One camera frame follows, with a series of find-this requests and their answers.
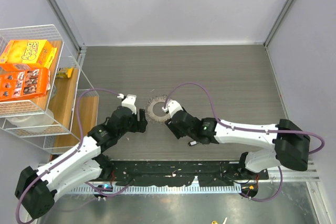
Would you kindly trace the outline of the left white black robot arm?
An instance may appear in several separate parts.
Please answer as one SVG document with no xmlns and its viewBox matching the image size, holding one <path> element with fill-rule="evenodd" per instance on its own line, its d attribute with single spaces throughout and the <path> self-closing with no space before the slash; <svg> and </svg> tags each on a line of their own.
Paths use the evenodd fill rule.
<svg viewBox="0 0 336 224">
<path fill-rule="evenodd" d="M 17 206 L 24 207 L 32 219 L 38 219 L 73 188 L 95 179 L 108 180 L 113 165 L 103 152 L 127 132 L 144 133 L 147 124 L 144 109 L 133 113 L 127 107 L 117 107 L 70 150 L 37 169 L 28 166 L 22 170 L 15 190 Z"/>
</svg>

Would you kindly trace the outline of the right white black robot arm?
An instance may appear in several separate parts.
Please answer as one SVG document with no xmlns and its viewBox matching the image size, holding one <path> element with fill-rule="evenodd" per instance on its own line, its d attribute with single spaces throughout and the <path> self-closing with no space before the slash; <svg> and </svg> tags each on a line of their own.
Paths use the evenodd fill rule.
<svg viewBox="0 0 336 224">
<path fill-rule="evenodd" d="M 299 172 L 308 169 L 310 137 L 289 120 L 281 119 L 269 125 L 244 125 L 225 120 L 217 122 L 214 118 L 198 119 L 179 110 L 165 124 L 176 138 L 191 138 L 190 146 L 244 144 L 259 148 L 240 156 L 237 171 L 244 179 L 277 166 Z"/>
</svg>

